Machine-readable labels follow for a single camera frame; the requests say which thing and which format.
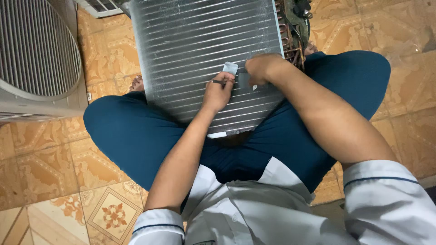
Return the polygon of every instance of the leg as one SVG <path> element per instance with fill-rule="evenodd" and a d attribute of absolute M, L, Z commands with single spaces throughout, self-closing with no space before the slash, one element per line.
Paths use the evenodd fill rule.
<path fill-rule="evenodd" d="M 97 99 L 83 120 L 97 147 L 146 190 L 185 130 L 147 106 L 145 95 L 137 91 Z M 206 140 L 201 164 L 219 174 L 232 160 L 230 151 Z"/>
<path fill-rule="evenodd" d="M 368 51 L 338 55 L 317 52 L 307 57 L 306 74 L 370 119 L 385 95 L 390 66 L 384 57 Z M 250 173 L 248 179 L 259 179 L 271 156 L 288 166 L 310 192 L 336 162 L 312 139 L 288 101 L 260 124 L 239 149 L 239 167 Z"/>

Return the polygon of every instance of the blue piping trim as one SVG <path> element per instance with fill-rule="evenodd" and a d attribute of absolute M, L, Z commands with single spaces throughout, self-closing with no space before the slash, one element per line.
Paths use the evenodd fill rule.
<path fill-rule="evenodd" d="M 173 226 L 173 227 L 178 227 L 178 228 L 180 228 L 180 230 L 183 231 L 183 233 L 185 233 L 185 229 L 184 228 L 180 227 L 179 225 L 172 225 L 172 224 L 146 225 L 146 226 L 137 228 L 136 230 L 133 231 L 133 233 L 137 232 L 140 229 L 147 228 L 147 227 L 154 227 L 154 226 Z"/>
<path fill-rule="evenodd" d="M 356 179 L 356 180 L 352 180 L 349 181 L 348 183 L 346 183 L 344 185 L 344 189 L 351 183 L 354 183 L 356 181 L 361 181 L 361 180 L 380 180 L 380 179 L 390 179 L 390 180 L 404 180 L 404 181 L 408 181 L 408 182 L 412 182 L 415 184 L 419 184 L 419 182 L 414 181 L 414 180 L 409 180 L 409 179 L 405 179 L 405 178 L 400 178 L 400 177 L 368 177 L 368 178 L 361 178 L 361 179 Z"/>

